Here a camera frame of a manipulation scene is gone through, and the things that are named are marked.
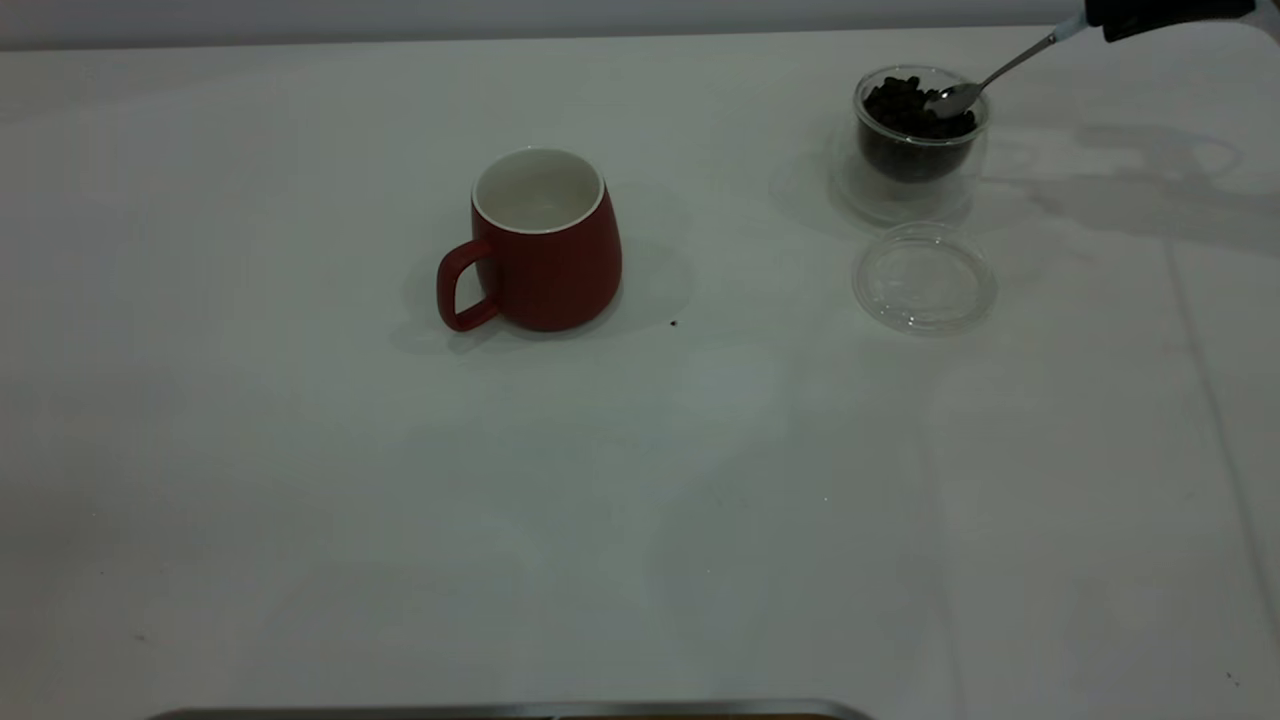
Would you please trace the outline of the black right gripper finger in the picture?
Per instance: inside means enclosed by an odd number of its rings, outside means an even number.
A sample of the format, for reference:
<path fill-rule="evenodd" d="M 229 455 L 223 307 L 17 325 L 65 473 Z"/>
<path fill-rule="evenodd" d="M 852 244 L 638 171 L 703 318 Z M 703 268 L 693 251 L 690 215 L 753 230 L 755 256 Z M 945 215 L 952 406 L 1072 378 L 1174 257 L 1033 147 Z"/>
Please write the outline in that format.
<path fill-rule="evenodd" d="M 1101 28 L 1108 44 L 1174 26 L 1239 20 L 1257 10 L 1257 1 L 1085 1 L 1085 22 Z"/>

